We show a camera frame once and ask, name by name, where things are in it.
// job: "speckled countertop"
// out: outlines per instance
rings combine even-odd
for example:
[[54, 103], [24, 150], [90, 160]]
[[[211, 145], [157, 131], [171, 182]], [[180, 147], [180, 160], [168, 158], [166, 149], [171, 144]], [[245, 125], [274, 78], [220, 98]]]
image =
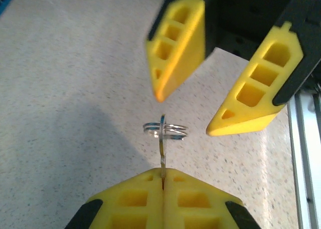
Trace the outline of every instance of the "speckled countertop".
[[162, 0], [14, 0], [0, 18], [0, 227], [63, 228], [94, 193], [159, 166], [145, 122], [190, 127], [167, 165], [297, 228], [287, 111], [264, 130], [205, 128], [246, 61], [217, 50], [163, 104], [143, 41]]

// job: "yellow foam pad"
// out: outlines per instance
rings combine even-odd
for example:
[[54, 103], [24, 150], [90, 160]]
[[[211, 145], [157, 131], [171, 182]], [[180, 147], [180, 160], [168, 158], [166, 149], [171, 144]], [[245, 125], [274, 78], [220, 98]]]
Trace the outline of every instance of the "yellow foam pad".
[[264, 129], [284, 107], [272, 100], [303, 58], [291, 23], [274, 26], [207, 127], [211, 136]]
[[205, 2], [171, 2], [146, 52], [153, 92], [163, 102], [205, 59]]
[[162, 189], [161, 169], [121, 182], [89, 201], [101, 199], [91, 229], [238, 229], [225, 206], [242, 201], [175, 169], [167, 169]]

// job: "rectangular cutout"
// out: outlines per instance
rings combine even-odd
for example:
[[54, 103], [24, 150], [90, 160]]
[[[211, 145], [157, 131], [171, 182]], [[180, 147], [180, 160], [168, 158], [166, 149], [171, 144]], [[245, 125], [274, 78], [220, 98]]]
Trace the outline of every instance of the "rectangular cutout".
[[181, 29], [177, 28], [173, 25], [168, 25], [166, 31], [165, 31], [165, 36], [171, 40], [177, 41], [181, 33]]
[[124, 191], [118, 200], [119, 206], [146, 206], [148, 192], [146, 190]]
[[284, 67], [290, 59], [288, 47], [281, 43], [274, 43], [263, 57], [265, 60]]
[[181, 191], [178, 196], [179, 207], [210, 208], [206, 194], [199, 191]]
[[189, 8], [182, 7], [176, 11], [176, 13], [174, 14], [173, 20], [181, 24], [185, 24], [189, 14], [190, 14]]
[[111, 218], [111, 229], [146, 229], [147, 215], [113, 215]]
[[154, 176], [153, 175], [149, 175], [146, 177], [146, 180], [147, 181], [152, 181], [154, 179]]
[[260, 102], [264, 94], [264, 91], [245, 83], [236, 99], [249, 107], [254, 107]]
[[184, 218], [185, 229], [219, 229], [219, 219], [205, 216], [189, 216]]
[[155, 69], [155, 77], [158, 80], [162, 75], [162, 71], [160, 69]]
[[156, 49], [156, 55], [162, 60], [167, 60], [171, 54], [172, 48], [172, 45], [161, 41]]
[[174, 177], [173, 181], [175, 181], [175, 182], [183, 182], [183, 181], [185, 181], [185, 179], [183, 177], [177, 175], [177, 176]]
[[277, 76], [277, 72], [270, 70], [263, 65], [257, 65], [251, 75], [251, 78], [264, 85], [270, 86]]

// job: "metal frame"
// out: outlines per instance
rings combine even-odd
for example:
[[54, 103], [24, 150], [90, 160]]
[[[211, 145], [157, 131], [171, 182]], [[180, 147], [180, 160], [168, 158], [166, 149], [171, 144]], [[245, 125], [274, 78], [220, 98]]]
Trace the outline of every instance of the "metal frame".
[[299, 92], [288, 103], [300, 229], [321, 228], [321, 96]]

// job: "metal keyring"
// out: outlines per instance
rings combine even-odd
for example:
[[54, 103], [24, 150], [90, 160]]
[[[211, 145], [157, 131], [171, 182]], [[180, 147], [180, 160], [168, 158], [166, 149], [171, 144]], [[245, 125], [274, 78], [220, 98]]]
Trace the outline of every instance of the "metal keyring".
[[166, 176], [164, 139], [183, 140], [187, 136], [185, 130], [187, 130], [188, 127], [184, 125], [166, 124], [165, 114], [163, 114], [160, 118], [160, 123], [146, 123], [143, 125], [143, 129], [148, 135], [159, 139], [161, 176], [164, 184]]

